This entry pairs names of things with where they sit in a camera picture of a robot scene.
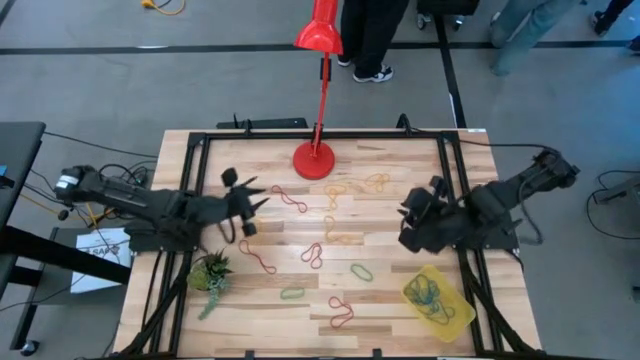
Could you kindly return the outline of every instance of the green rubber band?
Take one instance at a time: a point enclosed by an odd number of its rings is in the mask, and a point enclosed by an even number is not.
[[[300,299],[303,296],[304,288],[300,287],[284,288],[280,291],[280,299],[282,300]]]
[[[355,269],[361,269],[363,272],[365,272],[367,275],[367,277],[361,275],[358,273],[358,271],[356,271]],[[367,270],[366,267],[360,265],[360,264],[353,264],[351,265],[351,272],[358,277],[358,279],[366,281],[366,282],[372,282],[373,281],[373,274],[371,273],[371,271]]]

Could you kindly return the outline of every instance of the black table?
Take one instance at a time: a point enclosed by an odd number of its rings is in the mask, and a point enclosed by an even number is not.
[[[7,225],[40,148],[44,129],[45,125],[40,122],[0,122],[0,168],[6,166],[4,178],[0,178],[3,184],[0,187],[0,298],[9,282],[32,286],[32,295],[41,283],[44,266],[39,270],[18,266],[19,256],[127,284],[131,270],[125,266],[76,250],[75,244],[50,241]],[[37,300],[30,296],[28,301]],[[30,323],[34,314],[35,309],[27,306],[21,324],[24,320]],[[20,332],[11,343],[12,349],[24,345],[26,334],[21,336]]]

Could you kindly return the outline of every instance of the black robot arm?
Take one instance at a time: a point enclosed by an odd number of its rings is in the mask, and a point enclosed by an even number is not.
[[[235,169],[227,169],[222,180],[229,192],[218,198],[177,190],[147,190],[117,177],[103,176],[91,166],[74,166],[62,171],[54,191],[68,206],[97,202],[135,217],[125,226],[131,235],[132,251],[192,251],[199,245],[205,226],[235,216],[242,219],[245,236],[256,233],[252,218],[267,199],[253,205],[249,197],[264,190],[247,187],[255,178],[235,185],[237,179]]]
[[[477,186],[460,201],[449,204],[442,200],[449,189],[434,177],[433,193],[424,188],[411,190],[399,210],[404,216],[400,242],[412,252],[426,249],[440,252],[447,245],[477,249],[512,249],[510,238],[521,223],[511,221],[509,211],[537,192],[573,185],[579,169],[569,164],[557,151],[544,150],[526,170],[506,181],[492,181]]]

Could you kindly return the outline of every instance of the wooden table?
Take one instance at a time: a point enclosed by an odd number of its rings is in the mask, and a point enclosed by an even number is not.
[[[177,189],[185,157],[189,131],[167,131],[155,174],[154,189]],[[485,132],[460,131],[462,139],[487,142]],[[385,356],[473,355],[470,331],[452,343],[433,337],[416,319],[400,296],[400,289],[425,264],[435,265],[462,293],[458,259],[451,249],[439,255],[424,251],[412,254],[398,243],[399,203],[416,186],[427,187],[433,175],[442,175],[436,142],[429,139],[328,140],[337,163],[331,175],[320,181],[300,178],[291,157],[302,140],[216,140],[211,143],[205,194],[224,193],[220,174],[235,167],[240,181],[258,176],[255,187],[269,189],[271,196],[259,211],[260,233],[249,239],[252,251],[260,254],[277,274],[264,272],[255,258],[242,254],[237,243],[226,248],[231,258],[232,288],[220,305],[203,321],[198,320],[207,294],[189,291],[182,324],[178,355],[182,357],[244,356],[371,356],[381,348]],[[471,186],[496,179],[491,151],[487,147],[462,144]],[[457,173],[450,151],[450,167],[460,194]],[[195,173],[191,174],[191,186]],[[390,182],[383,189],[364,180],[387,173]],[[279,185],[289,196],[304,201],[308,211],[300,213],[271,194]],[[341,184],[345,194],[336,199],[331,211],[327,185]],[[255,196],[254,202],[261,199]],[[335,218],[335,229],[325,239],[325,216]],[[324,264],[311,269],[300,260],[301,253],[314,242],[322,242]],[[210,251],[225,246],[216,227],[209,227],[202,243]],[[519,264],[504,251],[485,251],[495,303],[523,339],[539,347],[536,326]],[[156,255],[138,255],[124,304],[115,350],[122,349],[140,329],[151,271]],[[371,270],[375,279],[364,282],[350,272],[354,262]],[[157,275],[151,308],[155,308],[160,287]],[[297,300],[280,299],[282,288],[300,286],[306,295]],[[337,296],[351,304],[355,318],[340,329],[329,319],[342,310],[328,306]],[[491,348],[483,309],[478,303],[485,347]],[[161,350],[168,348],[173,320],[170,309],[165,318]]]

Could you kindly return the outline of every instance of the gray floor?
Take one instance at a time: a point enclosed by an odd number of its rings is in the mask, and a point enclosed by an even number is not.
[[[6,0],[0,0],[2,6]],[[449,40],[486,41],[486,24],[504,0],[481,1],[476,16]],[[230,45],[292,43],[309,18],[310,0],[188,0],[177,17],[144,11],[124,0],[17,0],[0,28],[0,48]],[[606,1],[576,6],[545,41],[593,41],[587,15]],[[396,41],[432,42],[433,27],[419,32],[407,11]],[[636,2],[604,40],[640,34]],[[541,247],[522,248],[526,280],[544,348],[553,354],[636,359],[640,353],[640,243],[607,238],[588,225],[584,205],[595,176],[609,169],[639,169],[637,99],[640,58],[618,48],[534,49],[511,76],[487,70],[491,50],[451,52],[469,127],[487,128],[494,142],[542,142],[563,151],[581,169],[569,190],[536,196],[532,215],[546,235]],[[240,118],[306,117],[318,99],[317,54],[310,52],[157,55],[0,56],[0,121],[44,121],[50,131],[140,152],[158,151],[172,128],[213,128]],[[359,85],[335,69],[327,104],[329,127],[385,127],[401,112],[420,127],[449,128],[453,115],[437,49],[392,50],[397,70],[384,85]],[[494,150],[501,176],[528,166],[531,151]],[[35,168],[54,179],[64,166],[132,164],[138,159],[46,138]],[[607,183],[625,177],[612,176]],[[37,178],[29,179],[39,184]],[[637,210],[619,201],[594,209],[594,219],[633,236]],[[20,201],[13,225],[48,236],[59,224]],[[522,231],[529,232],[523,225]],[[11,286],[0,307],[23,301],[27,289]],[[34,359],[99,356],[109,342],[123,289],[100,302],[45,307],[31,338],[41,340]],[[21,309],[0,313],[0,358],[8,352]]]

